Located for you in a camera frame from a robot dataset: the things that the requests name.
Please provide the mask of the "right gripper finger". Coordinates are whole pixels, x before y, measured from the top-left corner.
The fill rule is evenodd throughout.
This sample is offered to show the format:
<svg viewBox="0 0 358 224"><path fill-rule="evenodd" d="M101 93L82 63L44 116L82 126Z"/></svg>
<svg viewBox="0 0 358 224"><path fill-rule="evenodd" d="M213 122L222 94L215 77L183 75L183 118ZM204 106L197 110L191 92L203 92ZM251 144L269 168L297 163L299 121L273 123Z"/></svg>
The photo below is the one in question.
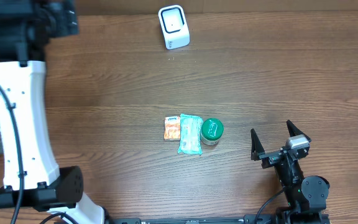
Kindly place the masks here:
<svg viewBox="0 0 358 224"><path fill-rule="evenodd" d="M287 129L288 132L290 134L291 137L294 136L299 136L299 135L304 135L304 137L311 142L311 138L309 136L307 136L303 131L301 131L300 129L298 129L290 120L286 121L287 124Z"/></svg>
<svg viewBox="0 0 358 224"><path fill-rule="evenodd" d="M265 154L265 150L259 140L259 137L255 131L255 129L250 130L251 135L251 159L253 161L261 160L261 157Z"/></svg>

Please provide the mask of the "green lid jar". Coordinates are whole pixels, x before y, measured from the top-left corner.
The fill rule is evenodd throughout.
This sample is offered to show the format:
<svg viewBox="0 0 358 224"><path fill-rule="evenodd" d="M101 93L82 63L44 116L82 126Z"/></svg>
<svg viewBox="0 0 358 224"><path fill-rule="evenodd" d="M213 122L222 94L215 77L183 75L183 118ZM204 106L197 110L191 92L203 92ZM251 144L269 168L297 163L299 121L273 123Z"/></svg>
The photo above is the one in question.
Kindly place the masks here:
<svg viewBox="0 0 358 224"><path fill-rule="evenodd" d="M219 119L208 118L201 126L200 138L204 144L213 146L219 142L223 132L224 126Z"/></svg>

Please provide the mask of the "teal tissue packet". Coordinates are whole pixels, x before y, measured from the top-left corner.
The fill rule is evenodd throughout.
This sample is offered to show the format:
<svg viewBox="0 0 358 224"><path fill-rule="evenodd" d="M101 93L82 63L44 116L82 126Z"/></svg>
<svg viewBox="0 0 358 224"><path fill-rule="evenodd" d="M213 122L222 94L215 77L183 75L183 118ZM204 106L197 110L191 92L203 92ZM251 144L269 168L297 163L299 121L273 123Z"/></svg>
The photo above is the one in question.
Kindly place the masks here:
<svg viewBox="0 0 358 224"><path fill-rule="evenodd" d="M202 155L200 132L203 119L199 116L180 115L180 145L178 153Z"/></svg>

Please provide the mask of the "orange snack packet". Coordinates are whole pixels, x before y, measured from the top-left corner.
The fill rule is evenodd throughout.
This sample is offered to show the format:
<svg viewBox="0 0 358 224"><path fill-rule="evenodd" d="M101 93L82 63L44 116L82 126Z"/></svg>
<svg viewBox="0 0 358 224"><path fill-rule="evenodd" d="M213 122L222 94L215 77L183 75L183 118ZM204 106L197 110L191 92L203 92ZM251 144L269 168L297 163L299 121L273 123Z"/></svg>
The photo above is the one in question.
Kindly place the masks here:
<svg viewBox="0 0 358 224"><path fill-rule="evenodd" d="M163 138L166 141L179 141L180 140L180 117L169 116L164 120L164 134Z"/></svg>

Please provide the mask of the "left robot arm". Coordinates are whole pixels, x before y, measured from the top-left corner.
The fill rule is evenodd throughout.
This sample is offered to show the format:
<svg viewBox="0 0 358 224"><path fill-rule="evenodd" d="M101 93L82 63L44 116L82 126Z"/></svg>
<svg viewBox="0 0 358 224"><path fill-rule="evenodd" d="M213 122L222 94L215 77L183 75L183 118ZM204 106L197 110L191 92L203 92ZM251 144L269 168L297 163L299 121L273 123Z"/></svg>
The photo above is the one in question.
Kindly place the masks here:
<svg viewBox="0 0 358 224"><path fill-rule="evenodd" d="M57 164L48 134L45 47L77 33L73 0L0 0L0 209L13 209L14 218L30 207L67 223L110 221L85 194L81 169Z"/></svg>

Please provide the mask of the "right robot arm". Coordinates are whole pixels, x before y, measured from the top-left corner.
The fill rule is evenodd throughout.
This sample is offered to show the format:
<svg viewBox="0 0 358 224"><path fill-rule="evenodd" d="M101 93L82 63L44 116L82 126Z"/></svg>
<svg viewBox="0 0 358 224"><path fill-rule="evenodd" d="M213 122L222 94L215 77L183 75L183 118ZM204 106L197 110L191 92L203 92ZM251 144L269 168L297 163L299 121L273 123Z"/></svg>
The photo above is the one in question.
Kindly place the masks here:
<svg viewBox="0 0 358 224"><path fill-rule="evenodd" d="M309 154L311 138L287 120L290 137L284 146L266 153L254 129L250 130L252 140L251 159L261 161L262 168L273 167L282 186L281 191L270 197L256 215L246 215L245 221L253 223L329 223L326 209L329 182L321 176L305 177L299 160ZM264 208L279 195L284 194L286 207L278 207L273 215L263 214Z"/></svg>

